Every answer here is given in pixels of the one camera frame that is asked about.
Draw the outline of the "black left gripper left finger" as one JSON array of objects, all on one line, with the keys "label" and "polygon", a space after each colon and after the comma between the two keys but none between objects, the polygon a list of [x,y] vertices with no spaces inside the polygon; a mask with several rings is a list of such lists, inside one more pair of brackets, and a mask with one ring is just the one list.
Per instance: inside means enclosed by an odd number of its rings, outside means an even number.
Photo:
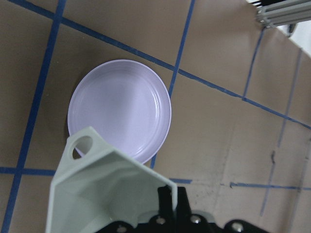
[{"label": "black left gripper left finger", "polygon": [[173,218],[173,201],[171,188],[166,185],[157,189],[158,214],[165,218]]}]

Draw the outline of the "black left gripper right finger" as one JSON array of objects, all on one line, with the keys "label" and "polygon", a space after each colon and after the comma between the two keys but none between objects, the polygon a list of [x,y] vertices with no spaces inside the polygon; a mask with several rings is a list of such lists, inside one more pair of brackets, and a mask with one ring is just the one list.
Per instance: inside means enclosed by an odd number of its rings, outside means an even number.
[{"label": "black left gripper right finger", "polygon": [[188,195],[185,187],[177,187],[177,206],[176,216],[189,216],[191,208],[188,200]]}]

